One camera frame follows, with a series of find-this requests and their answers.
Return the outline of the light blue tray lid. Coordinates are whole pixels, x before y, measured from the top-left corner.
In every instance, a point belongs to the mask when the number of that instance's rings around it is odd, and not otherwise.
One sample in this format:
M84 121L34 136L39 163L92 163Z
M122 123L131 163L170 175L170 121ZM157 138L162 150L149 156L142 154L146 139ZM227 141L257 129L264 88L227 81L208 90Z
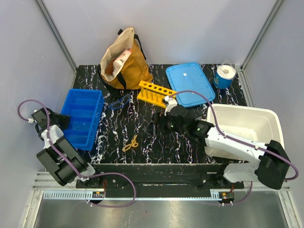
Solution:
M170 66L166 69L166 76L171 89L176 92L191 90L200 93L210 102L215 99L215 92L197 63L191 62ZM178 94L176 99L178 104L186 108L206 103L204 98L190 92Z

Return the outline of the yellow test tube rack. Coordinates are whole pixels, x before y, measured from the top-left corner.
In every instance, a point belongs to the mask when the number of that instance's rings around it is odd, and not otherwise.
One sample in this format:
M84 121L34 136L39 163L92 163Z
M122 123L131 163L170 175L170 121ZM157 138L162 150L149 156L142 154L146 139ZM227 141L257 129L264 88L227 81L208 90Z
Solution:
M166 108L165 104L163 103L165 96L170 96L177 93L171 89L167 89L146 81L141 81L139 83L139 87L141 90L137 96L138 100L142 100L162 108Z

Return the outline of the blue safety glasses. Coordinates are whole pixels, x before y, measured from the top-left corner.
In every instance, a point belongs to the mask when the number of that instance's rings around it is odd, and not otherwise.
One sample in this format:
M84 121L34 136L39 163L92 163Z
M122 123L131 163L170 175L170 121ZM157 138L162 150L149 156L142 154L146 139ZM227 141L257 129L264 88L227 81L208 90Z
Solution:
M126 104L128 104L130 100L131 100L131 96L129 94L126 94L122 98L120 98L119 100L111 103L108 107L111 110L121 109Z

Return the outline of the brown paper tote bag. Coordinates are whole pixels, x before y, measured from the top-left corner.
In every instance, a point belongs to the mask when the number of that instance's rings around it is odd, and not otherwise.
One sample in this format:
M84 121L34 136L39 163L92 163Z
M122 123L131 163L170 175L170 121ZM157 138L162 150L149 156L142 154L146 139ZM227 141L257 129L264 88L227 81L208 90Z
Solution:
M113 62L126 49L132 50L131 55L119 72L113 74ZM116 41L106 50L100 62L99 75L106 85L120 90L140 89L141 81L152 82L146 57L139 36L133 27L119 30Z

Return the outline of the blue compartment bin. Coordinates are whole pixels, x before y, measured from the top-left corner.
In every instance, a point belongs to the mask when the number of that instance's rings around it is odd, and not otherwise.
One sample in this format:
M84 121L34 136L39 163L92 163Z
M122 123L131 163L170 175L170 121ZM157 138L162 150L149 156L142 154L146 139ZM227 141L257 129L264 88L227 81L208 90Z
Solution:
M70 116L63 132L74 148L92 150L104 101L101 90L69 90L61 114Z

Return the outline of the toilet paper roll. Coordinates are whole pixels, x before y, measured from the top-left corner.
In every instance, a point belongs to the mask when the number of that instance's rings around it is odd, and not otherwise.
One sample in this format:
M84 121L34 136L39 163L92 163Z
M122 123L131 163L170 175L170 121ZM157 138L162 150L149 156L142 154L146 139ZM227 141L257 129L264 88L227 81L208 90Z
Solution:
M213 84L216 88L227 89L231 86L235 76L236 69L231 65L220 65L215 73Z

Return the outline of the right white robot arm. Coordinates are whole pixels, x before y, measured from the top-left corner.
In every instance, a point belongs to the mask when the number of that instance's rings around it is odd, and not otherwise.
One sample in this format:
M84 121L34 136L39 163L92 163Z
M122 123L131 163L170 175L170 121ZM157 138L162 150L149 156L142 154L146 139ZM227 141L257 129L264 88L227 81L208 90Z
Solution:
M259 181L281 189L291 162L280 142L251 141L229 134L216 124L196 118L190 110L178 105L168 112L158 112L152 118L154 134L179 133L199 146L227 151L245 163L231 163L216 176L216 183L227 188L238 181Z

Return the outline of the yellow rubber band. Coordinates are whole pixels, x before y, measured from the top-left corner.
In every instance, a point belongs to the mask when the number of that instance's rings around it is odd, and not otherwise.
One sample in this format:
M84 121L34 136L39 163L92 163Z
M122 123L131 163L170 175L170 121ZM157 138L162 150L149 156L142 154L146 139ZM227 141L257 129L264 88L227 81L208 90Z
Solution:
M137 135L134 135L134 137L132 138L131 142L128 144L128 145L125 145L123 148L122 148L122 151L123 152L126 152L132 148L136 148L138 147L138 142L137 142Z

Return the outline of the white package in bag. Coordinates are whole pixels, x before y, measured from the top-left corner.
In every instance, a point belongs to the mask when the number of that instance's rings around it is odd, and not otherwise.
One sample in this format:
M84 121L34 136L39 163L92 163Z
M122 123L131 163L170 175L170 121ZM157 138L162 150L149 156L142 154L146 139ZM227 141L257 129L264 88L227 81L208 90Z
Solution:
M132 50L130 48L126 49L124 52L121 53L119 57L117 57L113 62L113 74L116 74L121 70L121 68L124 66L125 62L131 55Z

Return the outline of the white plastic tub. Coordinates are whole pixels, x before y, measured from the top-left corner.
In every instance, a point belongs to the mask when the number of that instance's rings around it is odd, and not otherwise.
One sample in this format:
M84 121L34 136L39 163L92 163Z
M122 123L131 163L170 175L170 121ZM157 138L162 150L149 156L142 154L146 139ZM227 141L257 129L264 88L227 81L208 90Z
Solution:
M212 105L218 125L234 137L260 143L275 140L284 147L284 138L277 114L268 109L228 105Z

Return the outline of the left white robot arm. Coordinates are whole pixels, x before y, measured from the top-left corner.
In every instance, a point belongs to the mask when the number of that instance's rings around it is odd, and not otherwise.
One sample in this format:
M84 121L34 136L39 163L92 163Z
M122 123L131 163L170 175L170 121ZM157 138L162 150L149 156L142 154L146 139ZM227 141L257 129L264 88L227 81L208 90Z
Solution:
M37 158L59 185L72 183L78 177L77 173L93 188L102 185L102 175L64 137L63 131L70 123L70 116L55 113L49 108L35 110L31 116L39 138L44 141Z

